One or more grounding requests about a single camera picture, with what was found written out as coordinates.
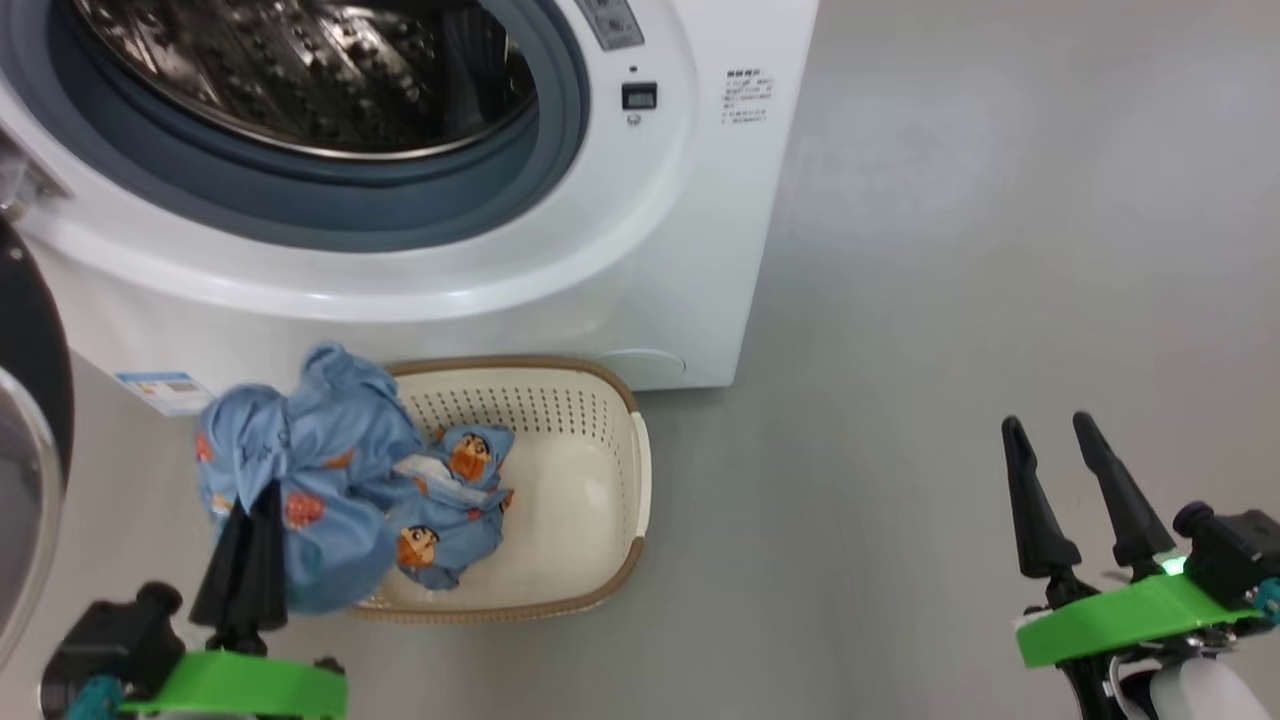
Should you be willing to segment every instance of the clothing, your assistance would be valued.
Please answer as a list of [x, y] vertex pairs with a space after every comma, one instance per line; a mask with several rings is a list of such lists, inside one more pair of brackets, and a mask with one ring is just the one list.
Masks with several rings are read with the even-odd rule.
[[335, 343], [312, 350], [298, 389], [239, 386], [201, 414], [200, 497], [225, 523], [280, 480], [289, 609], [329, 612], [378, 588], [396, 562], [397, 530], [370, 497], [393, 495], [390, 469], [424, 451], [381, 368]]
[[452, 589], [460, 575], [502, 543], [512, 491], [498, 488], [498, 469], [515, 436], [500, 425], [458, 425], [393, 475], [415, 493], [388, 516], [397, 533], [396, 565], [428, 589]]

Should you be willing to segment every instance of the green plastic part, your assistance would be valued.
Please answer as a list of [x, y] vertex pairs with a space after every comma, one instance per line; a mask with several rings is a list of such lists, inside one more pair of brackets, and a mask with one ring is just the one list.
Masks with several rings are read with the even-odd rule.
[[1222, 607], [1187, 575], [1153, 575], [1028, 623], [1018, 629], [1018, 648], [1028, 667], [1043, 667], [1261, 616], [1252, 609]]
[[347, 678], [301, 662], [236, 652], [191, 652], [152, 700], [125, 702], [122, 712], [280, 715], [342, 720]]

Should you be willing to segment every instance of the brown basket rim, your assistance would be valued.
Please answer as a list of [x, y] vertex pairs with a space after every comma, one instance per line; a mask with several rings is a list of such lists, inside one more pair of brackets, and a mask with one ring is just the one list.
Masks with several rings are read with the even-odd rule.
[[[549, 357], [540, 355], [517, 355], [502, 357], [458, 357], [445, 360], [422, 360], [417, 363], [401, 363], [392, 365], [387, 370], [394, 377], [419, 375], [425, 373], [440, 373], [447, 370], [483, 370], [483, 369], [511, 369], [529, 368], [545, 370], [573, 370], [588, 373], [609, 383], [622, 397], [627, 413], [636, 413], [637, 405], [631, 388], [621, 378], [609, 370], [586, 360], [573, 357]], [[580, 610], [588, 610], [604, 602], [611, 594], [617, 592], [635, 570], [644, 552], [644, 537], [631, 539], [631, 550], [613, 577], [594, 591], [566, 600], [553, 600], [549, 602], [536, 602], [532, 605], [518, 605], [515, 607], [495, 607], [492, 610], [393, 610], [384, 607], [371, 607], [366, 603], [348, 609], [348, 612], [364, 620], [380, 620], [385, 623], [403, 624], [454, 624], [467, 625], [476, 623], [511, 623], [518, 620], [535, 620], [540, 618], [553, 618], [567, 615]]]

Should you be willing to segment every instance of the laundry basket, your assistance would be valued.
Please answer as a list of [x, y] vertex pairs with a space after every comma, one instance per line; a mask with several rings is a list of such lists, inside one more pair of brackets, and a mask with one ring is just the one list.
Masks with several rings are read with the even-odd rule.
[[424, 433], [503, 424], [516, 445], [502, 466], [515, 489], [497, 552], [451, 591], [393, 569], [352, 612], [396, 623], [549, 618], [603, 602], [631, 575], [649, 525], [649, 433], [616, 375], [580, 360], [439, 360], [390, 369]]

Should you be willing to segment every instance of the gray floor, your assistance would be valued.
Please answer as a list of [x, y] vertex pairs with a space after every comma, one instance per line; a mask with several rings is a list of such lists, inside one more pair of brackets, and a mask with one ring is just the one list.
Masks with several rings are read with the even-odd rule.
[[[1262, 0], [827, 3], [739, 382], [643, 401], [655, 497], [625, 591], [513, 626], [298, 620], [273, 648], [338, 655], [360, 719], [1073, 717], [1015, 650], [1041, 587], [997, 427], [1027, 421], [1093, 579], [1079, 407], [1165, 518], [1280, 515], [1277, 41]], [[189, 425], [77, 379], [6, 717], [90, 597], [191, 593], [209, 547]], [[1231, 662], [1280, 714], [1280, 638]]]

